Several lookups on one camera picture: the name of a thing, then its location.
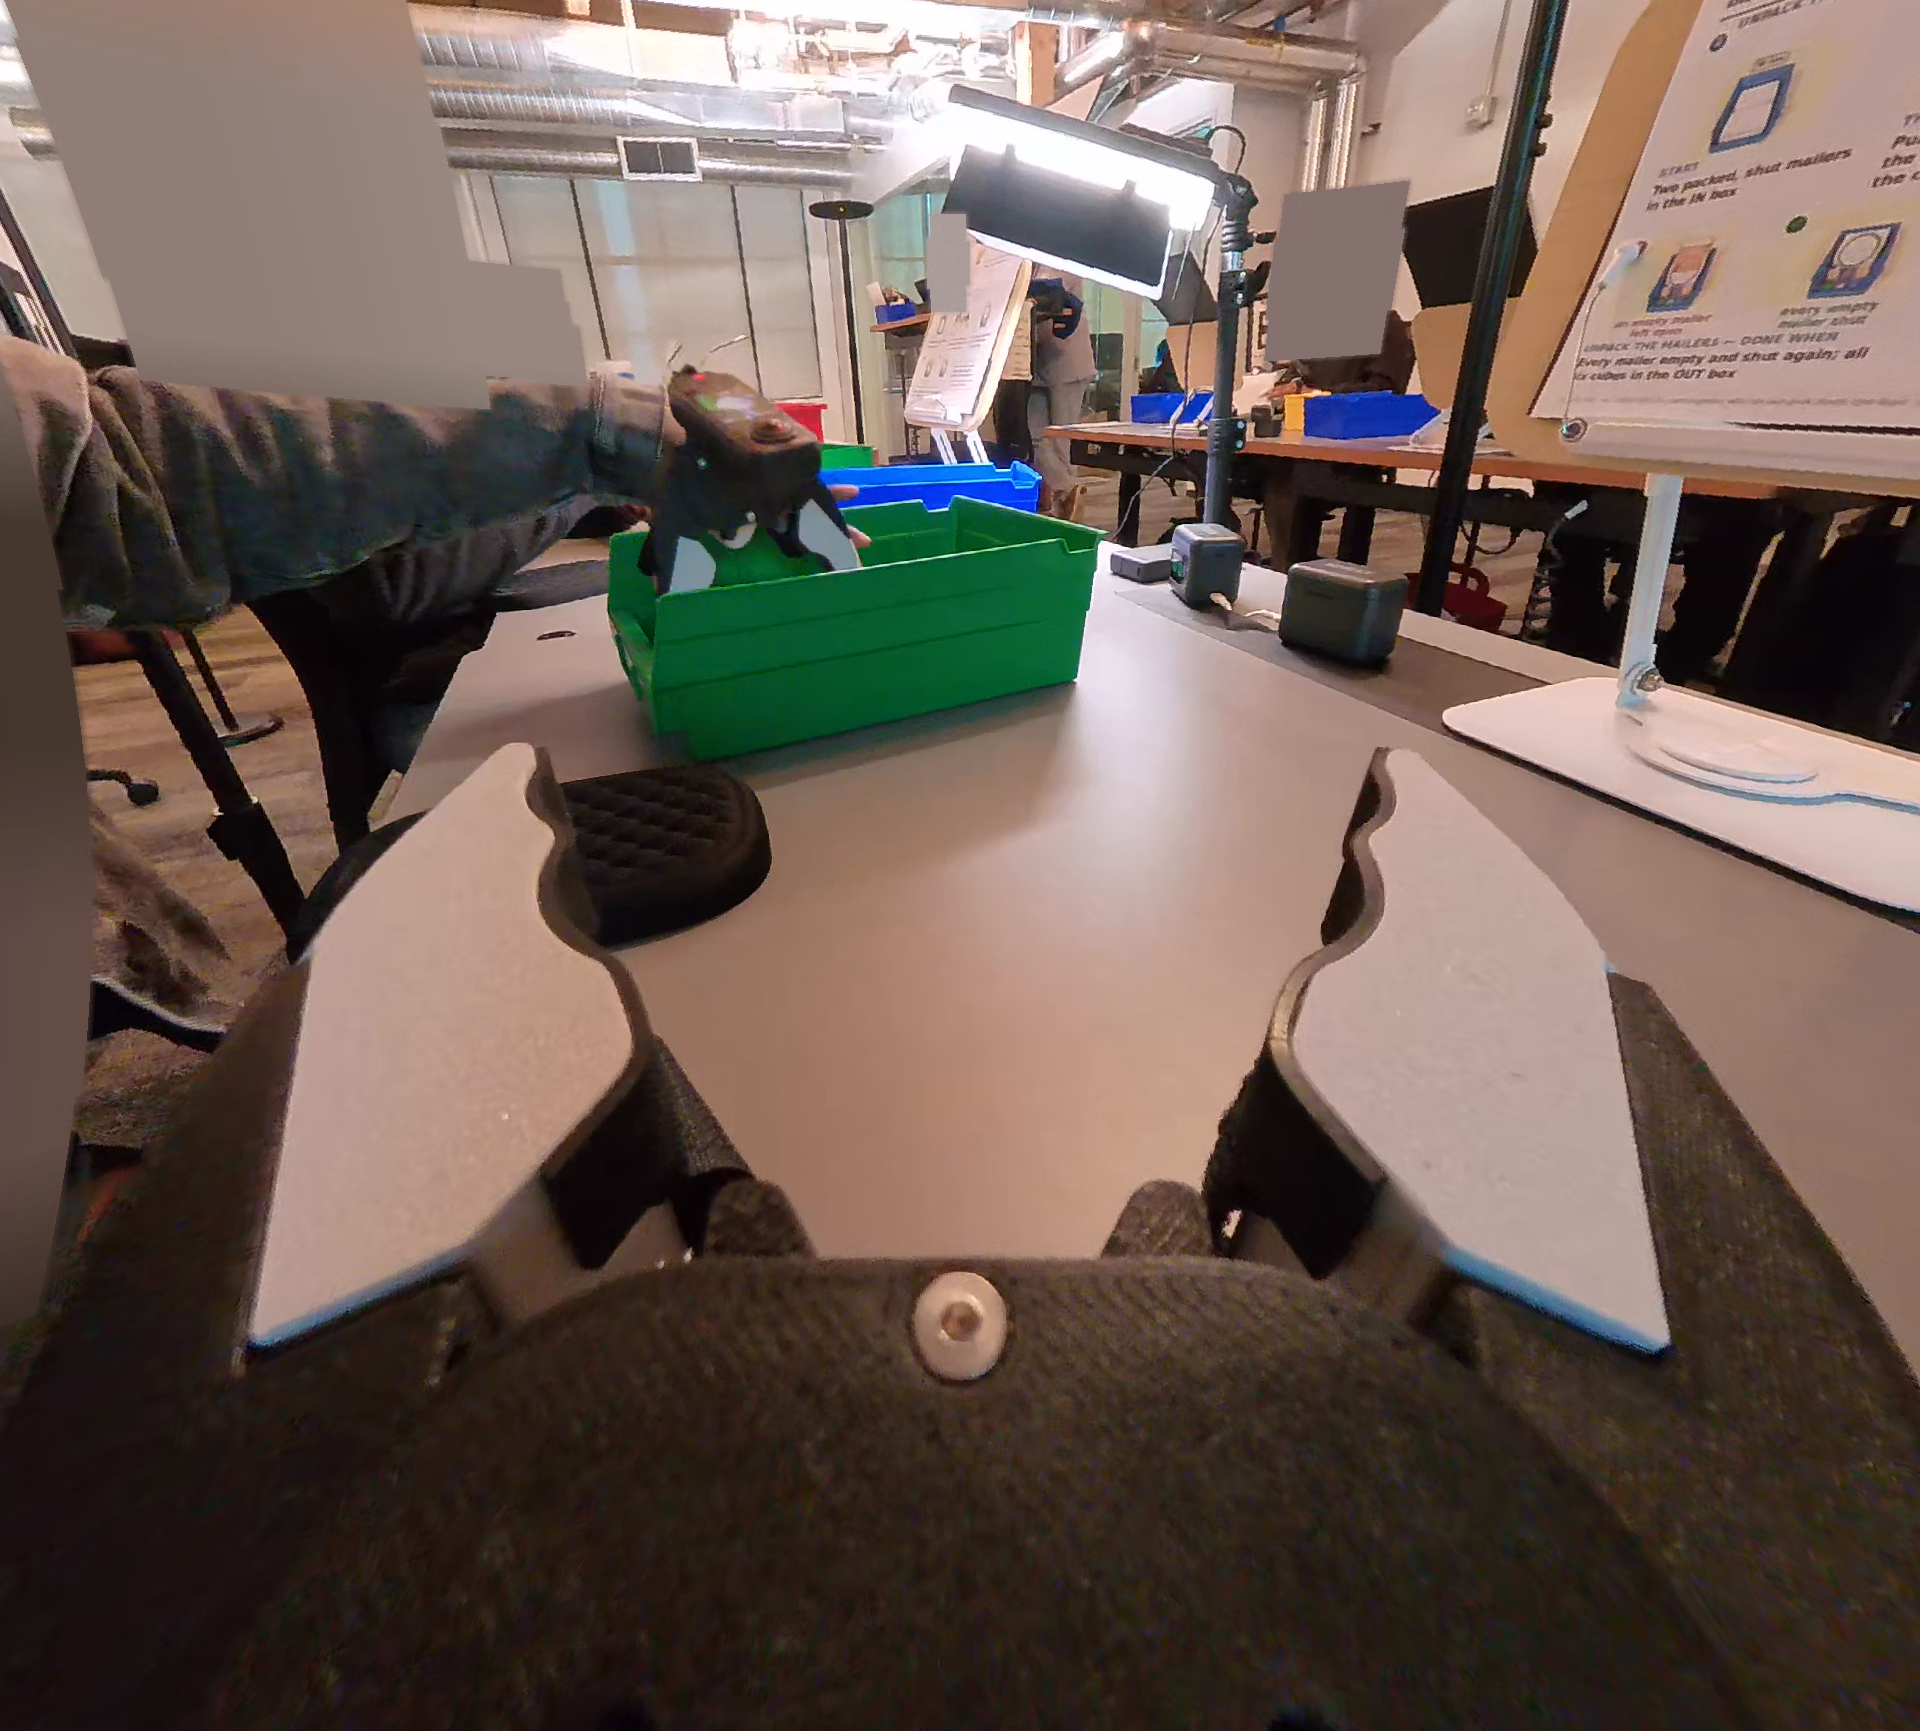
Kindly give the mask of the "white background sign stand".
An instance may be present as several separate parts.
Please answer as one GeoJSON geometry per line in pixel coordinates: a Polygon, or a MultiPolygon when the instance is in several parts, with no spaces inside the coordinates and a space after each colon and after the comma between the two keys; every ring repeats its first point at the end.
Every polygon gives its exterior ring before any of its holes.
{"type": "Polygon", "coordinates": [[[989,461],[984,425],[994,421],[1029,279],[1026,257],[971,243],[965,303],[925,321],[901,419],[925,433],[946,465],[989,461]]]}

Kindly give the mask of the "black office chair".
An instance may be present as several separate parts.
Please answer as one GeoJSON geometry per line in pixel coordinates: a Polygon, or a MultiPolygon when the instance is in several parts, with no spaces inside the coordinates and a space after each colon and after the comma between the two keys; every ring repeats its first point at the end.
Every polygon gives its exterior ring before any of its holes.
{"type": "MultiPolygon", "coordinates": [[[[400,717],[436,711],[494,617],[601,595],[607,585],[610,561],[594,555],[526,569],[466,607],[412,623],[344,619],[317,591],[261,599],[253,617],[291,667],[313,721],[336,847],[348,851],[370,833],[374,797],[403,767],[400,717]]],[[[127,657],[138,665],[211,801],[206,837],[252,879],[275,925],[291,931],[306,893],[230,759],[236,743],[269,735],[279,721],[236,723],[193,633],[71,633],[67,649],[77,663],[127,657]]]]}

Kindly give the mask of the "black tripod pole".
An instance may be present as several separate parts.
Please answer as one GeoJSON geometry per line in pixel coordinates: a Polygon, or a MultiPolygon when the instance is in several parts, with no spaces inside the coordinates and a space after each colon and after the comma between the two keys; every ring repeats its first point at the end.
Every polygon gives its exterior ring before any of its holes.
{"type": "Polygon", "coordinates": [[[1561,49],[1569,0],[1533,0],[1506,121],[1485,231],[1476,265],[1473,297],[1461,335],[1447,433],[1435,473],[1421,563],[1412,591],[1417,613],[1439,617],[1465,517],[1476,443],[1483,421],[1494,359],[1517,273],[1523,213],[1541,133],[1550,123],[1552,79],[1561,49]]]}

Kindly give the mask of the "person's left forearm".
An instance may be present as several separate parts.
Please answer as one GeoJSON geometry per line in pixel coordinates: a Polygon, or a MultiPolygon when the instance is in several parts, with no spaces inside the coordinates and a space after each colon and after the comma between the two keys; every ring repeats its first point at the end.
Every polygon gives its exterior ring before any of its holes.
{"type": "Polygon", "coordinates": [[[494,381],[479,407],[293,399],[88,373],[6,337],[74,631],[186,629],[317,591],[424,623],[479,603],[603,503],[657,497],[686,433],[657,387],[494,381]]]}

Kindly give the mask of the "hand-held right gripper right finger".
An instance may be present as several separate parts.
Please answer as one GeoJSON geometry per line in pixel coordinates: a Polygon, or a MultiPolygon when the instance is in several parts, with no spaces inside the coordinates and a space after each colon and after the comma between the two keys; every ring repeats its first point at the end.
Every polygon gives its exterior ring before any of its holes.
{"type": "Polygon", "coordinates": [[[1214,1244],[1406,1324],[1478,1288],[1664,1352],[1618,977],[1594,931],[1406,747],[1368,761],[1330,899],[1217,1123],[1214,1244]]]}

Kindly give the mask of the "blue plastic bin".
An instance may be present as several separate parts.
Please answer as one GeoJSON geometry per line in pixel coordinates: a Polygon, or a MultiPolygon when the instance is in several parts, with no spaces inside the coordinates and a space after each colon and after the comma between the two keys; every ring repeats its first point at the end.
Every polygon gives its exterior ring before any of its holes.
{"type": "Polygon", "coordinates": [[[960,497],[989,501],[1032,513],[1039,507],[1042,477],[1021,461],[900,463],[900,465],[827,465],[822,469],[827,489],[848,489],[848,503],[874,507],[916,501],[930,511],[948,509],[960,497]]]}

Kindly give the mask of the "dark green charger cube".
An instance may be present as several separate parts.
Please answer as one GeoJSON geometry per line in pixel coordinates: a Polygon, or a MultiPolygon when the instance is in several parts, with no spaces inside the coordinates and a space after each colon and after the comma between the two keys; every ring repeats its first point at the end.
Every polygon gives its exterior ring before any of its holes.
{"type": "Polygon", "coordinates": [[[1286,571],[1278,639],[1290,649],[1357,669],[1380,669],[1392,655],[1410,583],[1347,559],[1303,559],[1286,571]]]}

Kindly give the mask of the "wooden background table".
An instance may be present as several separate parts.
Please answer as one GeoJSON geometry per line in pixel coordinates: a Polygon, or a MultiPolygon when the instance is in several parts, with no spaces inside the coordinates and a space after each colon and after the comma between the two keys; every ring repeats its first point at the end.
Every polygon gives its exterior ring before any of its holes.
{"type": "MultiPolygon", "coordinates": [[[[1152,481],[1205,481],[1209,431],[1204,425],[1082,421],[1043,431],[1077,469],[1117,477],[1115,541],[1140,545],[1141,491],[1152,481]]],[[[1339,513],[1335,553],[1363,563],[1383,513],[1428,519],[1435,505],[1438,453],[1395,439],[1321,441],[1243,435],[1228,463],[1228,501],[1258,509],[1270,561],[1286,567],[1317,551],[1323,517],[1339,513]]],[[[1540,497],[1513,457],[1478,451],[1461,521],[1472,529],[1548,533],[1567,517],[1540,497]]]]}

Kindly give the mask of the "black floor lamp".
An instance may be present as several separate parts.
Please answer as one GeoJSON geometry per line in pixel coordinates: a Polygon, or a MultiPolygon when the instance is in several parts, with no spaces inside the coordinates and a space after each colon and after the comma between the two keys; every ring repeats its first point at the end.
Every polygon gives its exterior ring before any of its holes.
{"type": "Polygon", "coordinates": [[[850,197],[826,197],[807,205],[807,215],[830,231],[836,261],[838,317],[842,331],[842,357],[845,369],[845,397],[850,407],[850,427],[845,441],[871,449],[871,433],[865,417],[865,393],[859,365],[861,319],[857,317],[853,281],[851,281],[851,229],[865,221],[874,205],[850,197]]]}

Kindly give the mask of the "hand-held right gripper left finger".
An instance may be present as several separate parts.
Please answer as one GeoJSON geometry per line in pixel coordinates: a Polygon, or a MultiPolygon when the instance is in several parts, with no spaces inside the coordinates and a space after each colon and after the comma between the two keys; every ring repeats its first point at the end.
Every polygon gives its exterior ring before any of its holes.
{"type": "Polygon", "coordinates": [[[549,759],[494,751],[417,815],[297,965],[248,1336],[287,1344],[428,1280],[521,1322],[694,1256],[642,1115],[657,1043],[584,925],[549,759]]]}

